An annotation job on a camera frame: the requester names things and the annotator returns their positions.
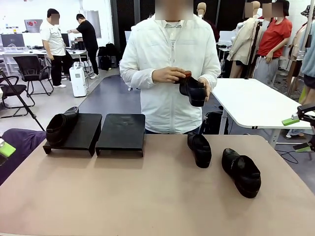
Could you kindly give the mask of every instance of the hat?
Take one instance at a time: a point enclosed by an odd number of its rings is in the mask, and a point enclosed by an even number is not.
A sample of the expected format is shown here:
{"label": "hat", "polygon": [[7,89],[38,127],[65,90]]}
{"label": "hat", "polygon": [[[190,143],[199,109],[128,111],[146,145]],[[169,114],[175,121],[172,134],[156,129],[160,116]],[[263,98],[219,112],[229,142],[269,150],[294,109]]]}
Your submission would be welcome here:
{"label": "hat", "polygon": [[290,3],[287,0],[277,0],[276,3],[281,2],[283,4],[283,14],[284,16],[289,16],[289,8],[290,8]]}
{"label": "hat", "polygon": [[310,10],[311,10],[311,5],[308,5],[306,7],[305,11],[301,12],[301,15],[308,17],[310,15]]}

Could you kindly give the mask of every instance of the man in black t-shirt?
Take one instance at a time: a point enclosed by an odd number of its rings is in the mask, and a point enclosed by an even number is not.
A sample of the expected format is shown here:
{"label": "man in black t-shirt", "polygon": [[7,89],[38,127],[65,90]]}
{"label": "man in black t-shirt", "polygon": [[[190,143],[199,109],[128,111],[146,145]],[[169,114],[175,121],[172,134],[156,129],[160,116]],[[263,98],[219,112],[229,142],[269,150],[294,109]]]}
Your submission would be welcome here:
{"label": "man in black t-shirt", "polygon": [[68,30],[68,33],[81,33],[84,46],[88,51],[90,61],[93,66],[94,75],[91,76],[91,79],[99,78],[98,67],[96,62],[96,53],[98,51],[98,45],[96,40],[95,29],[92,24],[85,19],[82,14],[77,14],[77,21],[79,22],[79,27],[76,29]]}

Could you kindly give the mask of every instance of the hand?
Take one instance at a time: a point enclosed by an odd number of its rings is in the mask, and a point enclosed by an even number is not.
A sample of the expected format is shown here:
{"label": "hand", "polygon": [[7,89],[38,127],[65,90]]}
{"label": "hand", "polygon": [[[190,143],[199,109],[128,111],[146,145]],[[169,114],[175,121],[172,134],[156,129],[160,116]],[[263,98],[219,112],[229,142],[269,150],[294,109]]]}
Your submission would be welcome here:
{"label": "hand", "polygon": [[152,73],[153,83],[175,83],[179,77],[185,78],[185,70],[177,67],[166,67]]}
{"label": "hand", "polygon": [[201,83],[203,83],[203,85],[204,85],[205,88],[206,88],[206,91],[207,91],[206,102],[207,102],[207,101],[209,101],[209,97],[210,97],[210,93],[211,93],[211,91],[212,91],[212,88],[211,88],[211,86],[210,86],[210,84],[209,84],[209,82],[208,82],[207,79],[205,79],[205,78],[200,78],[198,81],[201,82]]}
{"label": "hand", "polygon": [[272,57],[274,56],[274,53],[270,51],[266,56],[266,62],[269,64],[272,61]]}

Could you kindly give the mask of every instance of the man's right hand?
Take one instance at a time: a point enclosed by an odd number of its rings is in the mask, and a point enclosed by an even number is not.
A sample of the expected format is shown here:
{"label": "man's right hand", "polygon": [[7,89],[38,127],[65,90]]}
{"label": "man's right hand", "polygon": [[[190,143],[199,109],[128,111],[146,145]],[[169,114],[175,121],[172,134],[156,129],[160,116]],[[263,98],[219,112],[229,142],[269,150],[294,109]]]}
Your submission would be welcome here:
{"label": "man's right hand", "polygon": [[175,83],[179,77],[185,78],[185,70],[177,67],[166,67],[152,73],[153,83]]}

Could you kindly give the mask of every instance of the white sneaker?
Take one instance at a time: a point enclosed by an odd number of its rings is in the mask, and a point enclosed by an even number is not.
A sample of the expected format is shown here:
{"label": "white sneaker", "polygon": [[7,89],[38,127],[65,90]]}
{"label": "white sneaker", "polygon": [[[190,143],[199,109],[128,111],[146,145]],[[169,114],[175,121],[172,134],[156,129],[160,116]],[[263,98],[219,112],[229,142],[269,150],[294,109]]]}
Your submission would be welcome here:
{"label": "white sneaker", "polygon": [[65,87],[67,87],[67,86],[66,85],[58,85],[58,86],[54,85],[55,89],[62,89],[62,88],[65,88]]}
{"label": "white sneaker", "polygon": [[93,76],[91,76],[91,80],[95,80],[95,79],[98,79],[99,78],[99,75],[96,75],[94,74]]}

